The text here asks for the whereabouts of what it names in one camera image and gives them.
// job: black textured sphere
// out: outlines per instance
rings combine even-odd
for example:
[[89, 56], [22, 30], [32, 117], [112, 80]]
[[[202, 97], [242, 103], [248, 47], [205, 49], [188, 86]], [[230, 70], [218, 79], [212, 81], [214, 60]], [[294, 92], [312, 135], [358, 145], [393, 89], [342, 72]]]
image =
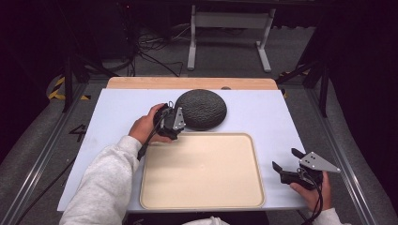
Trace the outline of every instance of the black textured sphere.
[[187, 128], [208, 130], [218, 126], [225, 119], [226, 105], [214, 92], [195, 89], [178, 98], [176, 108], [181, 107]]

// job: hand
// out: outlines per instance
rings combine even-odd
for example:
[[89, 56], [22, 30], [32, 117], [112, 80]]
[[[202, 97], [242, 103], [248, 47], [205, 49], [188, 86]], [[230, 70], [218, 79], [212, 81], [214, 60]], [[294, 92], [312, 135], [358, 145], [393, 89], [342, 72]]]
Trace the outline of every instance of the hand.
[[[130, 129], [129, 136], [135, 138], [141, 144], [144, 144], [149, 134], [153, 130], [153, 117], [155, 116], [156, 111], [163, 105], [164, 103], [153, 106], [148, 115], [144, 115], [140, 119], [136, 120]], [[170, 143], [171, 141], [172, 140], [168, 137], [162, 137], [158, 134], [155, 134], [155, 136], [153, 136], [149, 142]]]
[[[318, 196], [319, 196], [318, 191], [316, 189], [308, 190], [297, 183], [291, 183], [290, 187], [304, 198], [305, 202], [307, 203], [308, 209], [313, 212], [316, 206], [316, 202], [318, 201]], [[327, 172], [323, 172], [322, 197], [323, 197], [322, 211], [330, 209], [331, 189], [330, 189], [329, 177]]]

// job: beige tray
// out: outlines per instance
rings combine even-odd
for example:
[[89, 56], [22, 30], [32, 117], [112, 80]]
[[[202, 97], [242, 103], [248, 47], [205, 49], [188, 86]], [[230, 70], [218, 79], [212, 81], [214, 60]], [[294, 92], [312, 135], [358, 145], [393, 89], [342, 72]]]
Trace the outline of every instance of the beige tray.
[[265, 195], [252, 138], [189, 132], [146, 152], [141, 205], [146, 209], [255, 208]]

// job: gray sleeve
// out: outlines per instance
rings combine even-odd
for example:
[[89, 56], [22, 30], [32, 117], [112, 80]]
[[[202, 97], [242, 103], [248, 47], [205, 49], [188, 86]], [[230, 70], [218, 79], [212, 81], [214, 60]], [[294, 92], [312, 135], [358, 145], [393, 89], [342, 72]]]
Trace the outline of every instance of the gray sleeve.
[[340, 222], [336, 209], [330, 208], [322, 211], [319, 217], [315, 219], [313, 225], [343, 225], [343, 223]]
[[104, 148], [84, 172], [59, 224], [121, 224], [140, 148], [140, 142], [130, 136]]

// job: white paper sheet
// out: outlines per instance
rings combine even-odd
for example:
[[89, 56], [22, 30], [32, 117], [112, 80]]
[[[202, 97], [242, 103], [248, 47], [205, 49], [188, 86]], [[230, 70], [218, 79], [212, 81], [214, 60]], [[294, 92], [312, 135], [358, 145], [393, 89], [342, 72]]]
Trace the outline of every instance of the white paper sheet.
[[[70, 172], [58, 211], [64, 211], [76, 192], [85, 169], [105, 147], [117, 143], [129, 133], [135, 120], [149, 109], [168, 101], [176, 102], [189, 90], [103, 89], [91, 118], [79, 154]], [[209, 131], [245, 132], [252, 136], [260, 173], [266, 193], [263, 209], [292, 209], [304, 207], [301, 197], [288, 185], [281, 184], [272, 169], [272, 161], [284, 170], [294, 172], [299, 161], [291, 148], [304, 152], [301, 140], [278, 90], [212, 90], [227, 106], [225, 120]], [[139, 203], [144, 161], [133, 177], [132, 196], [128, 211], [147, 212]]]

